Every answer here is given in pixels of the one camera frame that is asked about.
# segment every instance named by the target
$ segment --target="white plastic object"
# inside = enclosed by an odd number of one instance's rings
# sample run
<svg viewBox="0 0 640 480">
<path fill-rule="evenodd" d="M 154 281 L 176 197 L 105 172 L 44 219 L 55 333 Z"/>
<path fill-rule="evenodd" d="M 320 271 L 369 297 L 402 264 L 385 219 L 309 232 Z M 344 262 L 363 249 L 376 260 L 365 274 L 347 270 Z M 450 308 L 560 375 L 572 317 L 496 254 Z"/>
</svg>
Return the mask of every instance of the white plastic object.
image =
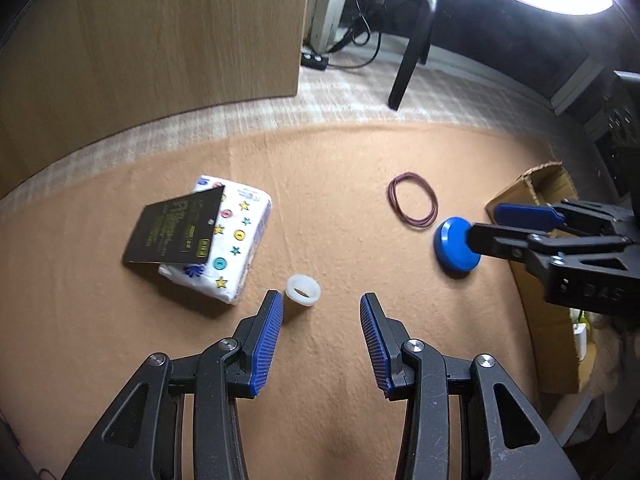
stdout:
<svg viewBox="0 0 640 480">
<path fill-rule="evenodd" d="M 300 305 L 314 306 L 320 299 L 320 285 L 309 276 L 294 274 L 287 280 L 285 294 Z"/>
<path fill-rule="evenodd" d="M 578 359 L 582 361 L 587 355 L 587 324 L 574 324 L 575 350 L 578 352 Z"/>
</svg>

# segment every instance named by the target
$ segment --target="wooden panel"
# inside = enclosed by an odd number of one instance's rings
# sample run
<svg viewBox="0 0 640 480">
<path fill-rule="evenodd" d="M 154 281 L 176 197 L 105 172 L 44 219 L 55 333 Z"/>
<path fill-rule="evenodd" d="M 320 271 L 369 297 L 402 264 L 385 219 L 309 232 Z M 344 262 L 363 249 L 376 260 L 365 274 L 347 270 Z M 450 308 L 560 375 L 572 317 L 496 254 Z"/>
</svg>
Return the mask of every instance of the wooden panel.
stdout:
<svg viewBox="0 0 640 480">
<path fill-rule="evenodd" d="M 36 0 L 0 53 L 0 193 L 136 124 L 295 94 L 305 1 Z"/>
</svg>

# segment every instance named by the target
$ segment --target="blue container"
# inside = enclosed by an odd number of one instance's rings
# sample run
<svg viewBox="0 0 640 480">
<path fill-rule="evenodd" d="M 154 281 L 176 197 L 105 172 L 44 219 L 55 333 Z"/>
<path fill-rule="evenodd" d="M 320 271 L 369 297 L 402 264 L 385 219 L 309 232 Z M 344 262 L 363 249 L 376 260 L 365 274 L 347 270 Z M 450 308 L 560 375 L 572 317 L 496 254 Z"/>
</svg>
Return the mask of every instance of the blue container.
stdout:
<svg viewBox="0 0 640 480">
<path fill-rule="evenodd" d="M 469 272 L 480 262 L 480 254 L 471 252 L 466 244 L 466 232 L 471 224 L 464 218 L 452 216 L 438 226 L 433 236 L 433 249 L 444 269 Z"/>
</svg>

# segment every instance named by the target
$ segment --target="black tripod leg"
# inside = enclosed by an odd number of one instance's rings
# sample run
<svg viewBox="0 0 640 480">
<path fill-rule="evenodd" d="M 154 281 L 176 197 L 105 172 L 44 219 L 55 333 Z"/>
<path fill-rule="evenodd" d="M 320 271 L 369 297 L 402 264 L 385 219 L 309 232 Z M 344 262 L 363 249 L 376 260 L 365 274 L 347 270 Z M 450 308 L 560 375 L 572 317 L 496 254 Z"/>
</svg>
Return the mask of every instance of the black tripod leg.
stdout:
<svg viewBox="0 0 640 480">
<path fill-rule="evenodd" d="M 398 110 L 400 107 L 406 86 L 409 84 L 418 60 L 424 58 L 424 62 L 427 61 L 426 57 L 431 47 L 431 31 L 437 8 L 438 0 L 423 0 L 420 9 L 418 9 L 414 32 L 409 38 L 409 44 L 406 46 L 394 86 L 389 94 L 388 104 L 392 110 Z"/>
</svg>

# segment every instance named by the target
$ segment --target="ribbed blue rubber pad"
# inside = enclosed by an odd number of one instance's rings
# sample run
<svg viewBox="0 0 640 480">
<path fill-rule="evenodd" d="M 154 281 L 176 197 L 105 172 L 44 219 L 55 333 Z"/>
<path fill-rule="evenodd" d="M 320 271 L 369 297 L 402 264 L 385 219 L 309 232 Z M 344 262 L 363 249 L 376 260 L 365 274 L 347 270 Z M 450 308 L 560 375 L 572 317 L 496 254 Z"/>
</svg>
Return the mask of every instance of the ribbed blue rubber pad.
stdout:
<svg viewBox="0 0 640 480">
<path fill-rule="evenodd" d="M 278 292 L 273 298 L 269 313 L 264 321 L 262 332 L 260 332 L 255 347 L 252 361 L 252 375 L 249 380 L 249 389 L 253 396 L 256 396 L 267 383 L 269 367 L 271 366 L 273 353 L 275 352 L 276 343 L 278 342 L 278 334 L 282 326 L 283 309 L 282 295 Z"/>
<path fill-rule="evenodd" d="M 360 298 L 360 325 L 364 333 L 364 339 L 369 349 L 369 357 L 373 366 L 373 374 L 376 377 L 378 387 L 388 396 L 392 388 L 391 384 L 391 359 L 382 344 L 380 329 L 376 323 L 369 301 L 365 296 Z"/>
</svg>

